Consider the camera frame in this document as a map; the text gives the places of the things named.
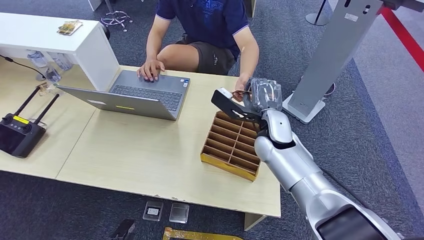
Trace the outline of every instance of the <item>man's arm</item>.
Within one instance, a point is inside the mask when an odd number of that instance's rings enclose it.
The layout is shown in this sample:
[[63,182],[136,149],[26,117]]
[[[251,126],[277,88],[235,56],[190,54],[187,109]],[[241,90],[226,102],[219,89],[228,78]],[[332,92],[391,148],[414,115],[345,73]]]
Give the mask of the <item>man's arm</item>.
[[164,63],[158,61],[157,56],[161,50],[162,40],[167,33],[170,23],[170,20],[159,17],[158,15],[154,17],[153,26],[147,37],[146,61],[138,69],[138,77],[143,76],[145,80],[153,81],[153,79],[158,79],[156,69],[165,71]]
[[[235,90],[244,90],[249,78],[253,75],[259,60],[259,46],[253,34],[246,26],[234,34],[235,42],[240,49],[240,76],[235,84]],[[235,93],[235,98],[242,100],[242,93]]]
[[161,50],[162,40],[167,33],[170,23],[170,20],[163,19],[157,15],[154,17],[153,26],[147,37],[147,60],[156,60],[156,56]]

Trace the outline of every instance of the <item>office chair base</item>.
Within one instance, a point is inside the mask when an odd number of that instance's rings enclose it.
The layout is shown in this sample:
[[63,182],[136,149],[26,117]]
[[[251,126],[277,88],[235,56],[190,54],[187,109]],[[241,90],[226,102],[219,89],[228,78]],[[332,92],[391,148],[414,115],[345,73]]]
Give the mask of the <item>office chair base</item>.
[[123,27],[123,31],[126,32],[127,29],[124,25],[124,22],[128,20],[129,23],[132,23],[133,20],[131,19],[130,16],[128,16],[128,14],[126,14],[123,11],[114,11],[114,12],[109,12],[106,15],[101,17],[101,22],[106,26],[110,26],[110,25],[121,25]]

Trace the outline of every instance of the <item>robotic arm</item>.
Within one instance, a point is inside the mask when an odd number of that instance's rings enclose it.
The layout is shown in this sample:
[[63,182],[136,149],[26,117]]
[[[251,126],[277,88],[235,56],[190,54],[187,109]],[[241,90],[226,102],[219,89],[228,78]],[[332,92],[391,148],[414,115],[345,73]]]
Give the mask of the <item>robotic arm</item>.
[[253,79],[246,88],[250,85],[253,99],[250,94],[244,94],[244,106],[232,101],[232,93],[224,88],[214,92],[212,103],[233,119],[259,124],[255,152],[293,196],[315,238],[400,240],[379,216],[341,194],[324,177],[311,153],[292,132],[288,117],[281,112],[281,87],[276,97],[279,86],[276,83]]

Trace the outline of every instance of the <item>yellow strip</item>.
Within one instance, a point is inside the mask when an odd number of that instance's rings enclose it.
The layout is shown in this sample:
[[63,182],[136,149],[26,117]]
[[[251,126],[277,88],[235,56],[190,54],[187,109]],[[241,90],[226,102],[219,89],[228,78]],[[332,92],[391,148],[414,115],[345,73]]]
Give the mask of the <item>yellow strip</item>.
[[16,120],[16,121],[19,121],[19,122],[21,122],[21,123],[23,123],[23,124],[29,124],[30,123],[30,121],[28,121],[28,120],[26,120],[26,119],[23,119],[22,117],[20,117],[20,116],[13,116],[13,119],[14,120]]
[[120,108],[120,109],[129,109],[129,110],[135,110],[135,108],[132,108],[132,107],[127,107],[127,106],[115,106],[115,107],[117,107],[117,108]]
[[236,236],[227,236],[212,233],[203,233],[195,231],[174,230],[170,227],[165,227],[162,240],[185,239],[185,240],[243,240]]
[[235,175],[237,175],[239,177],[242,177],[244,179],[250,180],[252,182],[255,181],[255,179],[256,179],[256,176],[248,173],[247,171],[245,171],[243,169],[240,169],[240,168],[236,168],[236,167],[227,165],[224,162],[222,162],[222,161],[220,161],[218,159],[215,159],[215,158],[213,158],[213,157],[211,157],[209,155],[206,155],[206,154],[203,154],[202,153],[200,155],[200,159],[204,163],[208,163],[208,164],[210,164],[212,166],[215,166],[217,168],[220,168],[222,170],[225,170],[225,171],[227,171],[229,173],[235,174]]

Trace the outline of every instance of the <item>blue t-shirt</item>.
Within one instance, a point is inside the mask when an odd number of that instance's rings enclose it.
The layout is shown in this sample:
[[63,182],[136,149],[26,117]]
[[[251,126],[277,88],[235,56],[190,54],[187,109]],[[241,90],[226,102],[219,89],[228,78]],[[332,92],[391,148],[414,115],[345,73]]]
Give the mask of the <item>blue t-shirt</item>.
[[156,15],[177,17],[190,42],[229,49],[235,60],[240,49],[233,35],[249,25],[243,0],[159,0]]

